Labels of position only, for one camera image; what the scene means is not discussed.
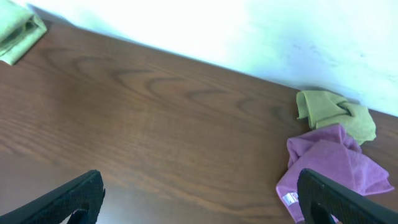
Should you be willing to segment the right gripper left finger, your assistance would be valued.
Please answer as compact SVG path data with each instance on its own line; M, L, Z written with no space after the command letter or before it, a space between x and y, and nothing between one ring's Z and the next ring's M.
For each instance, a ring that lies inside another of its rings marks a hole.
M105 196L98 170L61 185L49 193L1 216L1 224L68 223L95 224Z

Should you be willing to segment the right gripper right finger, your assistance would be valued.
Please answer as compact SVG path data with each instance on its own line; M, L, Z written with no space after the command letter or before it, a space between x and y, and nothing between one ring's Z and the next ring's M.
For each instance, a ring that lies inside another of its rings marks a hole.
M300 172L297 190L305 223L397 223L396 212L311 169Z

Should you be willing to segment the light green cloth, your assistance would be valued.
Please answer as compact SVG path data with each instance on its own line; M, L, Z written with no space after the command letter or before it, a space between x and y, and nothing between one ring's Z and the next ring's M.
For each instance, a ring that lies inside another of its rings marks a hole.
M9 0L1 0L1 61L14 65L47 32L43 20Z

